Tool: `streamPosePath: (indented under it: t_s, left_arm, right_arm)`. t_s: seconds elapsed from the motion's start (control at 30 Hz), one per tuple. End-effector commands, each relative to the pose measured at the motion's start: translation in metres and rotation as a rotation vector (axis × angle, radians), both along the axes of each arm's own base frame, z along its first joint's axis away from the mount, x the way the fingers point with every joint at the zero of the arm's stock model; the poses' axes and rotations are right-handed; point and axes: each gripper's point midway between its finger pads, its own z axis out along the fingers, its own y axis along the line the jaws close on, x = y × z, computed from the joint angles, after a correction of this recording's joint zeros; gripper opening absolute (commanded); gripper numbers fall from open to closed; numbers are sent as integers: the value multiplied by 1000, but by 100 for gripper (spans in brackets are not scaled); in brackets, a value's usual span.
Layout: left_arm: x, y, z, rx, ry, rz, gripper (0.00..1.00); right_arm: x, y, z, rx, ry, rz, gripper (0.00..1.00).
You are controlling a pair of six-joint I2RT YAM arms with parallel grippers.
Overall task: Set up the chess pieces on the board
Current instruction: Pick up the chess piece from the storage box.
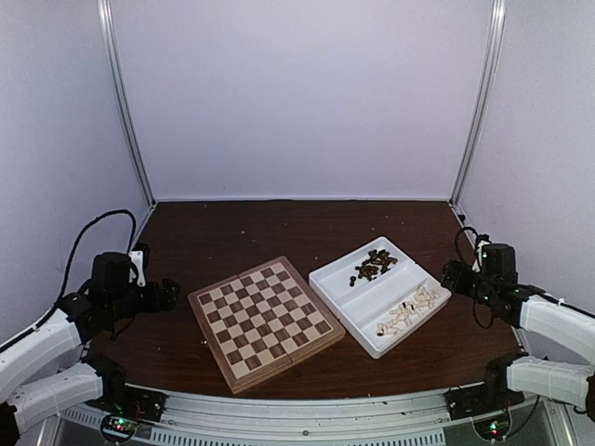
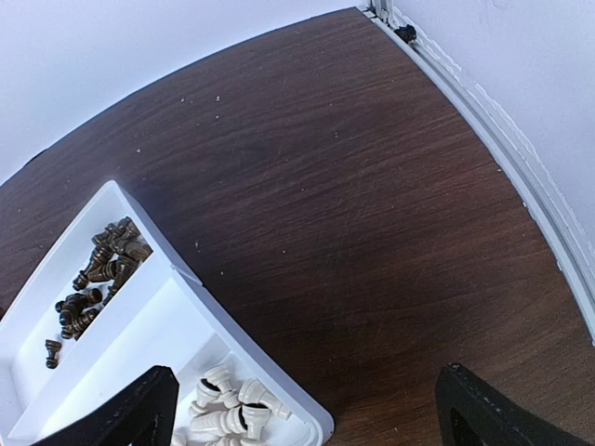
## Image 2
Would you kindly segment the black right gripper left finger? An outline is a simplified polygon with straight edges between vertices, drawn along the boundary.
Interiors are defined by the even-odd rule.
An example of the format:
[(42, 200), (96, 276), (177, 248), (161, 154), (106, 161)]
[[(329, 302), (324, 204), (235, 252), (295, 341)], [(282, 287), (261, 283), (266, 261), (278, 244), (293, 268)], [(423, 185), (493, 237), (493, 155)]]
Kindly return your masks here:
[(97, 410), (42, 439), (44, 445), (168, 445), (179, 382), (153, 366)]

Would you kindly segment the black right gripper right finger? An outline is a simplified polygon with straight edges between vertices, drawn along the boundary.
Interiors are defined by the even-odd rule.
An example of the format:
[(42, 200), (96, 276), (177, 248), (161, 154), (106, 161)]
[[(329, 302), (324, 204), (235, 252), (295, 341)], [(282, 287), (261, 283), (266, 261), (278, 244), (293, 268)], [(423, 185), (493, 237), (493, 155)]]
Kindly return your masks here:
[(434, 389), (443, 445), (586, 445), (522, 408), (460, 363), (445, 365)]

